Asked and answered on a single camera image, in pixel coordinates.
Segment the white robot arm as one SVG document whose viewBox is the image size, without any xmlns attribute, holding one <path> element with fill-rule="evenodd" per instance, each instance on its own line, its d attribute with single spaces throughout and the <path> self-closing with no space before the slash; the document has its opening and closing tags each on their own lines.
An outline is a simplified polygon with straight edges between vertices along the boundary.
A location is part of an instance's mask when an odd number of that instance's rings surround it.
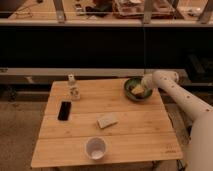
<svg viewBox="0 0 213 171">
<path fill-rule="evenodd" d="M 213 106 L 178 85 L 175 71 L 156 70 L 145 74 L 144 89 L 161 88 L 193 121 L 186 152 L 185 171 L 213 171 Z"/>
</svg>

